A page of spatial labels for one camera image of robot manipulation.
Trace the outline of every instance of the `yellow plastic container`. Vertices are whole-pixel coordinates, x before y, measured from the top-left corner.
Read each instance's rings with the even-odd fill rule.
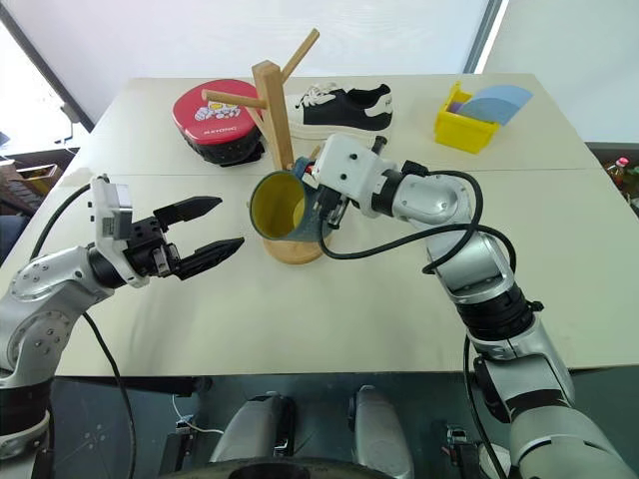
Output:
[[[463,117],[449,112],[453,102],[467,102],[472,95],[462,92],[460,82],[450,89],[450,95],[437,112],[435,120],[435,141],[442,145],[458,148],[469,153],[479,153],[488,145],[494,133],[499,130],[498,123],[487,123],[474,118]]]

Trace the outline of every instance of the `light blue card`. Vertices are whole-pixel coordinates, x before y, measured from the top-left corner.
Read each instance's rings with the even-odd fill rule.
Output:
[[[531,98],[532,93],[524,88],[495,85],[473,95],[461,105],[457,115],[506,125]]]

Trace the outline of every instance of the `black sneaker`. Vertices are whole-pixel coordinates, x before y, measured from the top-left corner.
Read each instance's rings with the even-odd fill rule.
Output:
[[[377,135],[387,136],[392,96],[384,84],[374,90],[312,85],[303,95],[287,96],[287,111],[294,138],[323,140],[346,133],[371,142]]]

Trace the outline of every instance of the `red case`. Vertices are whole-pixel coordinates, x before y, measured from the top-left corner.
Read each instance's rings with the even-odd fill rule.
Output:
[[[240,80],[214,80],[185,93],[173,107],[173,119],[191,147],[220,166],[258,160],[264,148],[260,130],[242,106],[202,99],[202,90],[258,97],[256,88]]]

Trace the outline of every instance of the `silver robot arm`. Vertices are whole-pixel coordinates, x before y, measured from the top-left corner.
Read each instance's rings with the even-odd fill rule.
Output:
[[[0,298],[0,469],[31,477],[47,442],[50,384],[78,317],[124,284],[149,276],[186,279],[213,267],[244,239],[216,241],[180,258],[164,233],[205,215],[222,200],[194,197],[133,223],[125,185],[91,182],[96,240],[31,260]]]
[[[322,190],[318,208],[333,228],[349,203],[369,218],[384,214],[418,230],[470,222],[469,194],[456,178],[410,162],[399,170],[346,136],[328,138],[312,176]],[[431,260],[463,234],[427,238]],[[435,274],[479,353],[474,368],[486,405],[511,423],[511,462],[522,477],[636,478],[603,432],[572,407],[570,374],[496,239],[474,233]]]

